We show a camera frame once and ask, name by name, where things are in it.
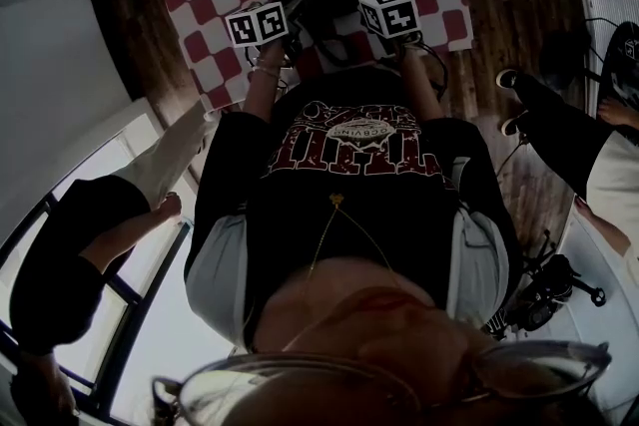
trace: glasses lens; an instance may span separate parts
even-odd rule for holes
[[[323,357],[235,357],[192,376],[180,403],[196,426],[411,425],[419,411],[393,377]]]
[[[474,361],[484,387],[505,398],[552,397],[582,389],[610,364],[605,348],[554,341],[505,343]]]

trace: black sneaker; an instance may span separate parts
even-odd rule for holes
[[[501,133],[506,137],[510,137],[520,133],[517,122],[519,121],[519,118],[521,118],[521,116],[523,116],[524,114],[525,112],[523,114],[520,114],[516,118],[510,118],[508,121],[504,122],[504,124],[501,125]]]
[[[517,70],[513,70],[511,68],[506,68],[505,70],[501,70],[495,79],[495,83],[497,86],[503,89],[512,89],[515,85],[515,79],[519,72]]]

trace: window frame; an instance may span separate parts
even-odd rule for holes
[[[29,228],[43,214],[51,214],[51,210],[58,201],[52,193],[43,197],[18,224],[7,240],[0,246],[0,268],[6,263],[9,254],[24,237]],[[130,426],[111,416],[110,410],[118,391],[120,379],[129,360],[129,355],[142,328],[147,313],[164,281],[169,268],[187,238],[193,224],[183,219],[180,229],[174,234],[173,241],[164,255],[147,292],[144,296],[135,291],[120,275],[114,275],[106,283],[126,303],[126,308],[109,342],[109,347],[100,362],[100,369],[94,382],[91,382],[66,367],[60,369],[70,379],[90,389],[84,394],[72,387],[76,403],[80,411],[92,417],[115,426]],[[18,365],[19,348],[13,339],[13,332],[9,325],[0,320],[0,352],[13,364]]]

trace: white cube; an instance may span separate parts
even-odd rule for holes
[[[366,27],[383,38],[418,31],[415,0],[359,0]]]
[[[262,45],[289,34],[282,2],[238,11],[226,20],[235,48]]]

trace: glasses frame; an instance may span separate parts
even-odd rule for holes
[[[538,396],[515,395],[504,392],[503,389],[492,388],[486,385],[481,379],[481,370],[477,368],[478,361],[486,357],[494,356],[498,353],[519,354],[522,357],[538,356],[538,355],[554,355],[562,356],[566,359],[577,359],[587,361],[594,365],[597,369],[593,374],[579,381],[567,384],[558,390],[550,391]],[[592,384],[599,378],[609,367],[612,357],[608,353],[608,344],[603,343],[598,346],[584,344],[571,341],[521,341],[500,343],[491,346],[478,353],[470,364],[475,385],[471,396],[461,398],[447,403],[436,403],[422,407],[414,390],[403,380],[393,374],[380,368],[364,364],[362,362],[349,359],[341,359],[324,355],[306,355],[295,353],[273,353],[268,355],[250,354],[230,357],[220,360],[212,364],[208,364],[189,375],[183,383],[177,382],[170,378],[158,377],[152,381],[152,393],[154,404],[154,426],[174,426],[179,418],[187,421],[191,426],[201,426],[195,422],[195,418],[191,415],[182,404],[182,392],[188,387],[190,381],[196,376],[212,371],[236,370],[241,371],[243,368],[250,367],[257,369],[260,366],[277,367],[285,369],[287,366],[295,369],[333,369],[345,370],[351,373],[356,372],[360,376],[378,378],[384,382],[390,391],[392,388],[401,389],[401,391],[413,399],[415,405],[415,413],[422,414],[424,410],[430,410],[440,407],[450,407],[466,403],[472,403],[481,399],[495,397],[507,401],[554,401],[568,395],[577,394],[583,389],[589,390]],[[172,401],[163,399],[160,394],[159,385],[164,385],[165,393],[173,396]]]

